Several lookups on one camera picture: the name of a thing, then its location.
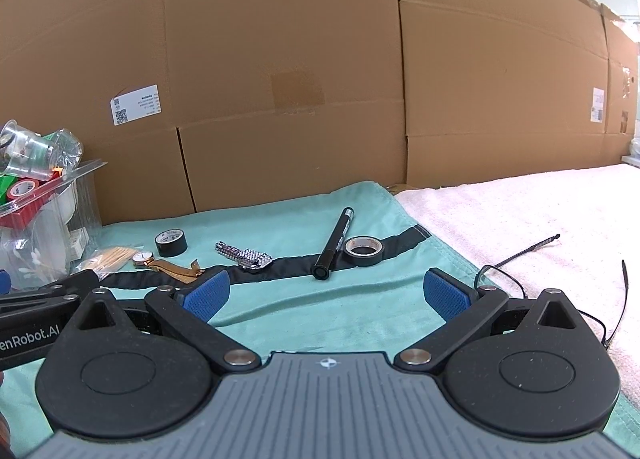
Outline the black tape roll brown core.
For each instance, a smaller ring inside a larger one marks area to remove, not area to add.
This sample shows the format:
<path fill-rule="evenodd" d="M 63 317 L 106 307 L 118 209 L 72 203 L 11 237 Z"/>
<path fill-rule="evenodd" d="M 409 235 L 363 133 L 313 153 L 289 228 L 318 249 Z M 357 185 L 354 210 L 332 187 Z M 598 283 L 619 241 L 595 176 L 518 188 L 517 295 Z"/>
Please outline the black tape roll brown core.
<path fill-rule="evenodd" d="M 345 241 L 343 253 L 346 260 L 357 267 L 367 267 L 383 260 L 384 245 L 372 236 L 356 236 Z"/>

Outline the black permanent marker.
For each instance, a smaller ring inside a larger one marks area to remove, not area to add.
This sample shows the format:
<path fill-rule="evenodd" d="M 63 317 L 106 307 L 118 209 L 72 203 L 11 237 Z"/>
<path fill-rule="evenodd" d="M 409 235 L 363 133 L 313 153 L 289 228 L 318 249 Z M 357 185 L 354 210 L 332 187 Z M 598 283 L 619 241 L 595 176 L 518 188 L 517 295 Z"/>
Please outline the black permanent marker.
<path fill-rule="evenodd" d="M 329 278 L 332 264 L 337 254 L 342 251 L 342 245 L 354 215 L 354 209 L 347 207 L 338 217 L 328 242 L 311 268 L 311 274 L 315 279 L 326 280 Z"/>

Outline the gold mesh band watch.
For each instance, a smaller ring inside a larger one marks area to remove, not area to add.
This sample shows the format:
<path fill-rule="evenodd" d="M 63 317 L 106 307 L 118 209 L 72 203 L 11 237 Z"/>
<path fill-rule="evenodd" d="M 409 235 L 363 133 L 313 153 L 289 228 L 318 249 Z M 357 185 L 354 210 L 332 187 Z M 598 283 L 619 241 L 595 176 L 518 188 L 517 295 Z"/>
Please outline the gold mesh band watch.
<path fill-rule="evenodd" d="M 179 283 L 193 283 L 198 277 L 204 274 L 197 260 L 191 262 L 189 267 L 183 267 L 166 260 L 157 259 L 152 251 L 139 251 L 131 256 L 131 262 L 136 268 L 149 268 L 151 271 L 160 271 Z"/>

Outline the clear plastic storage bin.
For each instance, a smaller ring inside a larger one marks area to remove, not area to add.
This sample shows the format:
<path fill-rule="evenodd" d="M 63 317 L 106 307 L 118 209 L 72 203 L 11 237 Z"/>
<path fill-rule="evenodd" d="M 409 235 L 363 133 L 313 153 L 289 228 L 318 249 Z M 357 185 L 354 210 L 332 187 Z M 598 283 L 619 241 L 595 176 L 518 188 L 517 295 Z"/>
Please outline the clear plastic storage bin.
<path fill-rule="evenodd" d="M 1 226 L 1 269 L 11 277 L 10 292 L 62 279 L 96 251 L 102 222 L 93 176 L 104 166 L 92 160 L 62 171 L 55 197 L 23 231 Z"/>

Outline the black tape roll white core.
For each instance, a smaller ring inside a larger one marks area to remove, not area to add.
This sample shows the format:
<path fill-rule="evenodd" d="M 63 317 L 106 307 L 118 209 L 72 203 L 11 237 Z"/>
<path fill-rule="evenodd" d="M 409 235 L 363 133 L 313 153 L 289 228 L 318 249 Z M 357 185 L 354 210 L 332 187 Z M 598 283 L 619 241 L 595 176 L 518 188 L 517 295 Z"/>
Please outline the black tape roll white core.
<path fill-rule="evenodd" d="M 156 249 L 161 257 L 177 257 L 188 249 L 186 235 L 180 228 L 166 229 L 154 238 Z"/>

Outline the bag of wooden sticks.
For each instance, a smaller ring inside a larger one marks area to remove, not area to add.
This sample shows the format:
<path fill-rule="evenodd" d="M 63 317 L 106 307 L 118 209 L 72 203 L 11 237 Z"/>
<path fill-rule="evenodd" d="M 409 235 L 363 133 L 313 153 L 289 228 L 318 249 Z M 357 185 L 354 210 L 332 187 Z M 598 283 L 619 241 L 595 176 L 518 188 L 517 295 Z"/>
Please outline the bag of wooden sticks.
<path fill-rule="evenodd" d="M 100 280 L 123 268 L 137 253 L 136 248 L 111 247 L 96 251 L 81 261 L 75 271 L 93 271 Z"/>

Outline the red tape roll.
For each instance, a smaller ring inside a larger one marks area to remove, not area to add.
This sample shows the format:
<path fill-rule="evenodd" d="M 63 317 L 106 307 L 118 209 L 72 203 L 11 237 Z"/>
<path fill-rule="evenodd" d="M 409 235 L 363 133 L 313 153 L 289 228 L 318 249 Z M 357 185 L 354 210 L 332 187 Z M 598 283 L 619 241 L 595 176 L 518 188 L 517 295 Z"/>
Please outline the red tape roll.
<path fill-rule="evenodd" d="M 39 183 L 33 179 L 21 179 L 15 181 L 6 191 L 9 201 L 21 199 L 32 194 L 39 187 Z"/>

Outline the green box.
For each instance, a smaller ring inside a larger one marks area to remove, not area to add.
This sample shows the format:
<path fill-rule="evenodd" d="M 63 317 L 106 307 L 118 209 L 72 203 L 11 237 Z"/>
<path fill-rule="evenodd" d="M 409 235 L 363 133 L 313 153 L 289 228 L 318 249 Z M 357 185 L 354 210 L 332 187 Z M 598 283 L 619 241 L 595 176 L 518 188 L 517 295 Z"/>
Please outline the green box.
<path fill-rule="evenodd" d="M 8 190 L 15 183 L 16 177 L 13 175 L 0 175 L 0 205 L 4 205 L 8 202 Z"/>

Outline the teal cloth with black stripe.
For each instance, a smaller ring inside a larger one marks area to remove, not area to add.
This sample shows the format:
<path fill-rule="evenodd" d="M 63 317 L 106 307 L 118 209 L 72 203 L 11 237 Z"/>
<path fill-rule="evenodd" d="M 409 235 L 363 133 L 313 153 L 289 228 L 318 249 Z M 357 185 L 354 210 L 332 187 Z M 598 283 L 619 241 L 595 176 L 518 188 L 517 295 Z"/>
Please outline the teal cloth with black stripe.
<path fill-rule="evenodd" d="M 104 228 L 101 239 L 105 245 L 146 249 L 157 233 L 179 227 L 189 244 L 182 263 L 199 260 L 205 266 L 219 264 L 221 258 L 214 249 L 218 240 L 262 250 L 273 257 L 301 257 L 324 246 L 345 207 L 356 212 L 352 224 L 355 235 L 384 238 L 420 224 L 396 197 L 378 185 L 363 183 L 327 195 L 259 207 L 113 224 Z M 430 231 L 428 234 L 416 249 L 395 259 L 339 271 L 326 281 L 298 277 L 236 286 L 214 323 L 260 354 L 276 349 L 382 349 L 396 353 L 439 325 L 439 318 L 422 297 L 423 276 L 430 267 L 440 267 L 468 282 L 480 269 L 495 265 L 476 266 Z M 512 295 L 528 294 L 505 270 L 492 273 L 491 279 Z M 639 398 L 632 399 L 623 391 L 606 431 L 616 443 L 636 453 Z"/>

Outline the clear plastic cup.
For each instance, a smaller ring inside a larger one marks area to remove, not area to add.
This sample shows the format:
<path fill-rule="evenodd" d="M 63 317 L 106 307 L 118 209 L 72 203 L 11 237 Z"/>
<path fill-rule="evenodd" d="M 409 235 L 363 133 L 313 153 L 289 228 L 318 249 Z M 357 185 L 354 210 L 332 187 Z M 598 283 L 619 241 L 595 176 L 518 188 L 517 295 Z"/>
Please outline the clear plastic cup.
<path fill-rule="evenodd" d="M 47 181 L 53 173 L 58 147 L 9 120 L 1 129 L 1 173 Z"/>

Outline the pink white towel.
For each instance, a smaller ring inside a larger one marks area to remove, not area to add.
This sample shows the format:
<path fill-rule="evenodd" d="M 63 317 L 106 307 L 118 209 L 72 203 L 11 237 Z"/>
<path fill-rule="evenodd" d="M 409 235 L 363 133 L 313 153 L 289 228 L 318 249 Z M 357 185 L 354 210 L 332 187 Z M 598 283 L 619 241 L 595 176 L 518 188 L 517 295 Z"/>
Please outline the pink white towel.
<path fill-rule="evenodd" d="M 476 266 L 501 263 L 535 295 L 560 288 L 616 333 L 610 355 L 639 397 L 639 171 L 544 172 L 397 195 L 427 231 Z"/>

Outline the white shipping label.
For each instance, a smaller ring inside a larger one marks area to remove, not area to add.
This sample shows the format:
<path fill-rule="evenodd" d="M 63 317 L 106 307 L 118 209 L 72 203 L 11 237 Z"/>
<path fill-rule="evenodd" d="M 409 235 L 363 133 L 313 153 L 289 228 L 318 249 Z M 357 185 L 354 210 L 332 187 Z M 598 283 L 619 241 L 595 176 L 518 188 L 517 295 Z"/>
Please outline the white shipping label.
<path fill-rule="evenodd" d="M 111 99 L 110 105 L 115 126 L 162 112 L 160 92 L 156 84 L 118 95 Z"/>

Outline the large brown cardboard box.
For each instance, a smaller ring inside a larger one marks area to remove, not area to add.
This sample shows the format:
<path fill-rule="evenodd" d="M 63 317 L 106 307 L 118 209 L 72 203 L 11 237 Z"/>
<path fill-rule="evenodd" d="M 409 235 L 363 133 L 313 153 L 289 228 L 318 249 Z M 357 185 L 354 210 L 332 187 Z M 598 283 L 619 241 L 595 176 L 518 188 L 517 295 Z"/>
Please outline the large brown cardboard box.
<path fill-rule="evenodd" d="M 107 223 L 616 164 L 638 77 L 595 0 L 1 0 L 2 118 L 103 159 Z"/>

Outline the white label far right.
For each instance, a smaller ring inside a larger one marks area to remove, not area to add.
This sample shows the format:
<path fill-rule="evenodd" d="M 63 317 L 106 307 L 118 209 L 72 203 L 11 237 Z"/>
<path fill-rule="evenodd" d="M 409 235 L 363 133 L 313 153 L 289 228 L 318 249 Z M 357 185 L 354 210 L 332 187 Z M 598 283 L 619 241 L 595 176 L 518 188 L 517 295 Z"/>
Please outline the white label far right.
<path fill-rule="evenodd" d="M 602 123 L 604 120 L 605 90 L 594 88 L 592 90 L 590 121 Z"/>

